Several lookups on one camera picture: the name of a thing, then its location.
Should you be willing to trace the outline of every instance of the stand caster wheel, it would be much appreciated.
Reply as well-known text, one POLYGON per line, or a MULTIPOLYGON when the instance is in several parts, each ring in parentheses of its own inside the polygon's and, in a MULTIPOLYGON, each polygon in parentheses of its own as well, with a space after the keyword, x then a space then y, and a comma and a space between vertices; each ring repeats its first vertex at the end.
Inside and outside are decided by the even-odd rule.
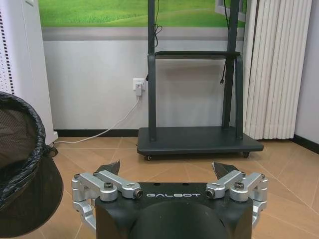
POLYGON ((250 154, 250 152, 244 152, 244 158, 248 158, 249 154, 250 154))
POLYGON ((145 160, 147 160, 147 161, 150 161, 152 159, 152 156, 150 156, 150 155, 145 155, 144 157, 145 157, 145 160))

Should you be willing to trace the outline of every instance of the wall mural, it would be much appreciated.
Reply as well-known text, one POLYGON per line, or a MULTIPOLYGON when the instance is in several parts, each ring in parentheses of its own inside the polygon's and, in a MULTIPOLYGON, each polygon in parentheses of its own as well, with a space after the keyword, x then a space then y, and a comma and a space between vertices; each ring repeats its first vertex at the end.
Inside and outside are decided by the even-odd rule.
MULTIPOLYGON (((147 26, 147 0, 39 0, 44 27, 147 26)), ((245 26, 247 0, 240 0, 239 27, 245 26)), ((159 0, 158 24, 226 27, 223 0, 159 0)))

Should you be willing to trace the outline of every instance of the white wall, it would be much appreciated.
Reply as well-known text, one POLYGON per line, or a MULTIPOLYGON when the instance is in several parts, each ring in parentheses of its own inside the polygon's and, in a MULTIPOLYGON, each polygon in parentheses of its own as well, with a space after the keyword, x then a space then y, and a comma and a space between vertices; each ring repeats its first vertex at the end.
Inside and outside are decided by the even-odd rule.
MULTIPOLYGON (((226 41, 163 40, 167 50, 225 50, 226 41)), ((55 129, 104 129, 136 102, 133 78, 147 74, 147 41, 45 41, 55 129)), ((224 61, 158 60, 158 126, 220 125, 224 61)), ((148 98, 118 128, 148 126, 148 98)))
POLYGON ((313 1, 295 134, 319 143, 319 1, 313 1))

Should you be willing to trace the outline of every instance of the black mesh basket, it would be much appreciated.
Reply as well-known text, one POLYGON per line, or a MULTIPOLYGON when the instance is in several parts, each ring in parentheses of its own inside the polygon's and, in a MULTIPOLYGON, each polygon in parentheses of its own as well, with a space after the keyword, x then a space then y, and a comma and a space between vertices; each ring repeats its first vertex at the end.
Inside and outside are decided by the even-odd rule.
POLYGON ((29 233, 53 215, 63 193, 56 154, 32 106, 0 92, 0 238, 29 233))

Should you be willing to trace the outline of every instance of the wall outlet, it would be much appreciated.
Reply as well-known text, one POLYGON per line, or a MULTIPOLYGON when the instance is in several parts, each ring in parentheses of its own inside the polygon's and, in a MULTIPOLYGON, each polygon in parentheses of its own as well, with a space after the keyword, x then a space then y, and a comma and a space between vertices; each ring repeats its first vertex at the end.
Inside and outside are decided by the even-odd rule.
POLYGON ((133 78, 133 91, 136 90, 136 84, 142 85, 142 90, 144 91, 146 88, 145 79, 144 78, 133 78))

